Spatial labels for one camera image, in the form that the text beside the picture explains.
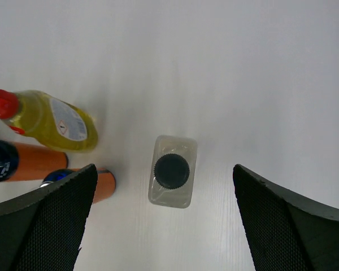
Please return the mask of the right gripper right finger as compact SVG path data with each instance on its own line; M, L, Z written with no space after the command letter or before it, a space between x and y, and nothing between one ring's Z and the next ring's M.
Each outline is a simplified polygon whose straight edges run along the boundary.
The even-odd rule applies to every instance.
M338 208L240 164L233 183L255 270L339 270Z

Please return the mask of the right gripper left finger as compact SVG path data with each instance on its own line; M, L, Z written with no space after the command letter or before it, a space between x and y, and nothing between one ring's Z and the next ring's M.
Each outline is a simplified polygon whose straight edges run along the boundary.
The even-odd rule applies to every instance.
M73 270L97 179L89 164L0 203L0 270Z

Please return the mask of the orange pump bottle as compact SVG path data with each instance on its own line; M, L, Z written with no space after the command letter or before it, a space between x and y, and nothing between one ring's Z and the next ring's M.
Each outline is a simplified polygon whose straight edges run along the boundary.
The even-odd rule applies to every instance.
M0 182L42 180L68 167L64 152L47 147L0 140Z
M41 182L40 187L45 187L51 183L61 180L62 178L78 171L79 169L59 169L49 173ZM115 176L105 168L97 168L97 186L94 193L93 204L101 202L113 195L116 189Z

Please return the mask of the yellow bottle red cap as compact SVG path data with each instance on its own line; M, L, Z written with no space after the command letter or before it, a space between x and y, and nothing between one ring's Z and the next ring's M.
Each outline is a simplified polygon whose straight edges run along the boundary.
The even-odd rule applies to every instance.
M88 152L98 133L90 115L38 90L0 89L0 120L15 133L63 152Z

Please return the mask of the clear bottle black cap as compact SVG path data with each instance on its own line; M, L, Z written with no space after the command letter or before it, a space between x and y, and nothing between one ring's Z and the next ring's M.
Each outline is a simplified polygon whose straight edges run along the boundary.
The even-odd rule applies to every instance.
M150 203L180 209L190 206L197 147L191 138L160 135L156 139L148 190Z

